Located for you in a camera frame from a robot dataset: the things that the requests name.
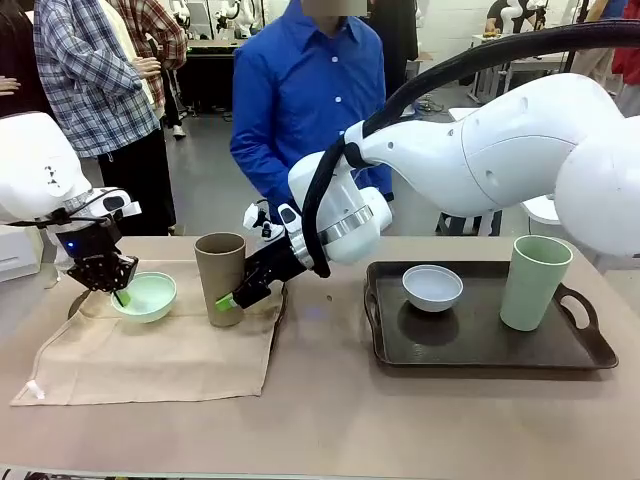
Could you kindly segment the person in red jacket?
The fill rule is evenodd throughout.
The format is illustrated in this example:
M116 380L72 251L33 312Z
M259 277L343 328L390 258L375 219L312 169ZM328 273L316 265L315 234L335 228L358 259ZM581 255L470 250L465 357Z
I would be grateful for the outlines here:
M612 73L622 77L622 89L615 103L625 117L640 115L640 48L618 48L612 61Z

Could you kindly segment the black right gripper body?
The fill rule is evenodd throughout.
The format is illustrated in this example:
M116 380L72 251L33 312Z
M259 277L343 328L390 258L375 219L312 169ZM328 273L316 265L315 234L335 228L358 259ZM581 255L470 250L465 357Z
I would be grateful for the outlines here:
M254 252L244 263L244 277L233 291L237 306L247 309L271 294L274 281L287 282L301 273L301 263L288 238L280 238Z

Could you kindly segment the person in blue plaid shirt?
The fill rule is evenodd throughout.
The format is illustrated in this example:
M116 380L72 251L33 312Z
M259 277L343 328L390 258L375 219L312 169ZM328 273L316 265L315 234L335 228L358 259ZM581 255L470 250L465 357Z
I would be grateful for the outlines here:
M141 214L125 236L166 236L176 223L164 134L143 90L153 58L128 59L99 0L34 0L39 77L67 140L95 159L105 185L124 189Z

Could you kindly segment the person's right forearm blue sleeve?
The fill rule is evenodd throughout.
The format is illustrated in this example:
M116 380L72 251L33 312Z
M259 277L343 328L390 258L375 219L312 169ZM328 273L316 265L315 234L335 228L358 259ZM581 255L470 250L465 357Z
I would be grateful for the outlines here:
M291 200L289 169L267 144L233 138L231 153L245 176L272 207Z

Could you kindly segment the tall brown cup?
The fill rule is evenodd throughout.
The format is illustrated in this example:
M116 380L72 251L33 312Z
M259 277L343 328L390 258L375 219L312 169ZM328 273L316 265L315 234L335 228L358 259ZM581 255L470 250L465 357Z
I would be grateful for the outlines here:
M211 233L195 243L208 318L214 327L231 327L243 318L241 309L231 308L222 312L217 308L216 302L241 284L244 278L245 252L244 238L235 233Z

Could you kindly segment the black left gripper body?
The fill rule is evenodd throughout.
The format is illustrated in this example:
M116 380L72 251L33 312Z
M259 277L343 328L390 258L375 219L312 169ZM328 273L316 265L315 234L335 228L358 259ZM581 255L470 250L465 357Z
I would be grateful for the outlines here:
M77 230L54 236L71 259L68 275L89 290L123 290L136 273L139 259L119 250L117 242L122 235L110 219L88 222Z

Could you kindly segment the person in red plaid shirt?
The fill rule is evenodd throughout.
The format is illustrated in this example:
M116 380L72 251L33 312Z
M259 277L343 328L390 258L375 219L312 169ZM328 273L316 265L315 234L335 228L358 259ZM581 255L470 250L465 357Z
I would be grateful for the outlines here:
M160 72L142 80L156 118L175 139L186 137L171 91L169 73L186 62L184 30L161 0L99 0L127 60L155 58Z

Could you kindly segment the person in dark clothes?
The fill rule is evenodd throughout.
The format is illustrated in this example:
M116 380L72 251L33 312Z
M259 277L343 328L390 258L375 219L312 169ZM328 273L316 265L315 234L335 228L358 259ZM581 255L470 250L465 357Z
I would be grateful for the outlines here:
M17 0L0 0L0 118L25 112L54 117L37 69L33 24Z

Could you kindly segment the white frame desk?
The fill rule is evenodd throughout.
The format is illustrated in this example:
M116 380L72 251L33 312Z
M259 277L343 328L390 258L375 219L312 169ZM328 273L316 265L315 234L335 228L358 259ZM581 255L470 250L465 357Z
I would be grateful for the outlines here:
M232 105L234 53L245 41L190 40L187 61L177 72L183 103L194 114Z

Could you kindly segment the white box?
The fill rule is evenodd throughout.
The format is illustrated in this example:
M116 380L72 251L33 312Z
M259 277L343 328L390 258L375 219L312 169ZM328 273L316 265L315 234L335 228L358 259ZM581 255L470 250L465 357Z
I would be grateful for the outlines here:
M0 225L0 283L37 274L43 250L36 227Z

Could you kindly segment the light green bowl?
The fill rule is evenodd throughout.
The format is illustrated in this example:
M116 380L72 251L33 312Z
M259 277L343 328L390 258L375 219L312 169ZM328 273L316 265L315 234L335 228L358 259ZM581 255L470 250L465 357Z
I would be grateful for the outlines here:
M152 323L165 317L177 297L175 280L160 272L136 273L124 290L131 296L130 303L121 307L113 292L111 304L124 320L137 324Z

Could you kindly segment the white bowl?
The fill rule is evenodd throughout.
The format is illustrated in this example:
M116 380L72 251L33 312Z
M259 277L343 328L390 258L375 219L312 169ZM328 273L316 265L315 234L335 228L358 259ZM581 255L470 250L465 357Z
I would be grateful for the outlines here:
M451 308L461 296L464 285L453 271L438 265L417 265L402 276L408 301L417 309L440 313Z

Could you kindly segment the tall light green cup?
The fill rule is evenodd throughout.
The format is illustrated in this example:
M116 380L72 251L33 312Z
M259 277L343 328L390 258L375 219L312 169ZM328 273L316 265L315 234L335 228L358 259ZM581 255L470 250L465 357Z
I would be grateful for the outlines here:
M517 331L537 329L572 260L572 250L555 238L517 238L500 309L502 322Z

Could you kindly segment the person in black coat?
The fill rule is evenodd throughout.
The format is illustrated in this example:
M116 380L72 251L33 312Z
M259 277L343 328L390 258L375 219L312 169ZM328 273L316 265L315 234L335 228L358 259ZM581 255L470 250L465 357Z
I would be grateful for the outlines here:
M416 0L368 0L369 25L383 46L386 97L404 83L408 61L418 57Z

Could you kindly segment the beige cloth mat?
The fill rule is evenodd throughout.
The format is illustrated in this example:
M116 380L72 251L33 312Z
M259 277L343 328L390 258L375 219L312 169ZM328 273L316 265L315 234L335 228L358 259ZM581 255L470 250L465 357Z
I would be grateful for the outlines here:
M177 298L162 319L125 320L101 292L39 349L14 406L199 402L262 392L272 340L286 305L276 285L245 310L240 323L208 320L194 261L144 261L143 270L171 276Z

